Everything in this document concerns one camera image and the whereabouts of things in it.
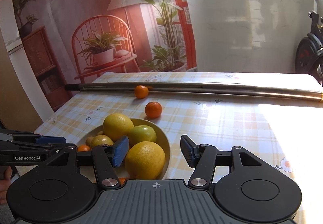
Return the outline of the person left hand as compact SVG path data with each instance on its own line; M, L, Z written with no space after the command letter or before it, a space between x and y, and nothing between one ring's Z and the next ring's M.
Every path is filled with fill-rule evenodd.
M4 179L0 180L0 203L1 205L7 204L7 190L11 185L12 169L8 167L4 172Z

